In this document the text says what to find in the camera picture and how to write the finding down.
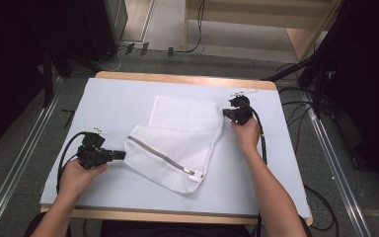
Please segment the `grey cabinet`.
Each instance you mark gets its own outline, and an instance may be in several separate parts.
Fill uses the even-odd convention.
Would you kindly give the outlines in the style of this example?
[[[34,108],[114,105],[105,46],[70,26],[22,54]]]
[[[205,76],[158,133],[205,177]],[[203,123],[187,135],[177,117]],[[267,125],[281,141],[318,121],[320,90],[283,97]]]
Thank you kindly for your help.
[[[125,0],[104,0],[114,42],[119,45],[128,20]]]

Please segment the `white mesh laundry bag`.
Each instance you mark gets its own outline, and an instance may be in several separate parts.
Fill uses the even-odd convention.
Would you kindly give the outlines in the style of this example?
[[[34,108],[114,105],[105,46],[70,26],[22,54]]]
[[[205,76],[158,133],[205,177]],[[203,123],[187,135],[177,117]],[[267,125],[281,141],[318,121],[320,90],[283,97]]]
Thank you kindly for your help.
[[[203,181],[222,124],[211,129],[184,130],[137,126],[124,143],[124,162],[154,183],[190,194]]]

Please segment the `person's left hand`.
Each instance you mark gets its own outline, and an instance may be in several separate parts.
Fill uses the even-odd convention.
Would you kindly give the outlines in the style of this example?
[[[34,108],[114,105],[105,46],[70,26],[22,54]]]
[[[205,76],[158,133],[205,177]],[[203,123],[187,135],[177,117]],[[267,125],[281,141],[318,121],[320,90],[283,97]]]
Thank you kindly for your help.
[[[86,170],[78,159],[68,162],[61,176],[58,194],[65,198],[78,199],[93,180],[107,169],[107,164]]]

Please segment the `white gridded cloth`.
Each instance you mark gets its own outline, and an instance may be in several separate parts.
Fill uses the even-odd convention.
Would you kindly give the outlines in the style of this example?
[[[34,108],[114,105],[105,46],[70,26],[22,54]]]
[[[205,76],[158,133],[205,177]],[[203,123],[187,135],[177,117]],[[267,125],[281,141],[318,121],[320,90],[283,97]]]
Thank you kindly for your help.
[[[190,131],[220,132],[223,115],[221,106],[216,103],[157,96],[148,125]]]

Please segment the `metal floor rail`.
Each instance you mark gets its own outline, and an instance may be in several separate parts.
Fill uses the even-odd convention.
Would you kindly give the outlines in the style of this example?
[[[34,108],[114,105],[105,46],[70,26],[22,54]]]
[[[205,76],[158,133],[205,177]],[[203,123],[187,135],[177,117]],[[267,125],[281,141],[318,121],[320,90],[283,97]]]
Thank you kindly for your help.
[[[372,237],[369,227],[365,221],[363,212],[344,174],[337,153],[327,135],[322,121],[316,116],[314,111],[309,112],[309,118],[313,124],[315,133],[318,137],[328,165],[331,169],[332,176],[337,185],[341,200],[356,236]]]
[[[49,104],[40,111],[32,130],[21,148],[21,151],[18,153],[17,158],[15,159],[9,173],[0,187],[0,218],[4,213],[12,194],[16,189],[16,186],[20,182],[21,177],[24,174],[33,152],[41,138],[41,135],[53,114],[60,97],[60,90],[63,88],[63,85],[64,79],[58,76],[53,84],[53,98],[50,100]]]

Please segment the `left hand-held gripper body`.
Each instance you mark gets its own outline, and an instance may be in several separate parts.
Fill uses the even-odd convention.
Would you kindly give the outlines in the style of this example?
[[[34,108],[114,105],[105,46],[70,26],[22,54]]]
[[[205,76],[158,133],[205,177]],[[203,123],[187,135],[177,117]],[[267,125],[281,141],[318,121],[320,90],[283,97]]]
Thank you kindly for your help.
[[[102,145],[105,139],[95,132],[84,132],[82,144],[76,153],[83,168],[90,170],[114,159],[114,154]]]

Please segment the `person's right hand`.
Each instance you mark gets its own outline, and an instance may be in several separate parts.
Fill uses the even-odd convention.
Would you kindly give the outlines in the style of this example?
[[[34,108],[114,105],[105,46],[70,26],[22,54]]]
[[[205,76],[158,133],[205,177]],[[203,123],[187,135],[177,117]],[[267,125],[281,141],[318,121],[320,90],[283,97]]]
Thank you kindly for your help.
[[[250,118],[245,124],[232,122],[231,127],[243,152],[258,151],[261,130],[254,118]]]

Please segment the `person's dark clothing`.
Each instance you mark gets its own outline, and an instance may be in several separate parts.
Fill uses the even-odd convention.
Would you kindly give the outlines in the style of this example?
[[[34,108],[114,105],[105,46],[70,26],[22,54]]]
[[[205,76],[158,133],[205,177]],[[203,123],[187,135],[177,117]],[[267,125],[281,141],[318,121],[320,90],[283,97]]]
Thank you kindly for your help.
[[[104,220],[100,237],[261,237],[243,225]]]

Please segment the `light wooden shelf unit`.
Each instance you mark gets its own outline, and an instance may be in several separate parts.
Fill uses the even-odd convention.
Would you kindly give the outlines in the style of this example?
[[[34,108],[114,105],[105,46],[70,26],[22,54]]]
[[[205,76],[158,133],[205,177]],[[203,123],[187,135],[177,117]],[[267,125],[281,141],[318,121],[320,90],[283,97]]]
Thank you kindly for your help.
[[[322,31],[337,18],[344,0],[205,0],[209,22],[285,28],[294,52],[304,60]]]

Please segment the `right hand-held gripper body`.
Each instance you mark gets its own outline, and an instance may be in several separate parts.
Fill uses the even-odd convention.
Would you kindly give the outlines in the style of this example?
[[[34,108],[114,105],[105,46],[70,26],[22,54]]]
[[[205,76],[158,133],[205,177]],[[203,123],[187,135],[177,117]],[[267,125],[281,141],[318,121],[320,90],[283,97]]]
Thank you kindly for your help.
[[[246,92],[241,91],[234,93],[232,99],[229,100],[231,110],[236,120],[232,122],[236,124],[245,124],[250,118],[255,118],[259,120],[257,112],[251,107],[250,100],[246,96]]]

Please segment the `black curtain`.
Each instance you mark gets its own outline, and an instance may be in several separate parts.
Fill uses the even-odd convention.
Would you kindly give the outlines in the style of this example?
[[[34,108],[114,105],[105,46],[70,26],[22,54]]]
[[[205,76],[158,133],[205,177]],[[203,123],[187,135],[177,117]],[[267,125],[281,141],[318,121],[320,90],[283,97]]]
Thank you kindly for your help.
[[[379,0],[343,0],[314,57],[357,166],[379,173]]]
[[[115,52],[109,12],[109,0],[0,0],[0,139],[39,92],[49,104],[52,69],[101,70]]]

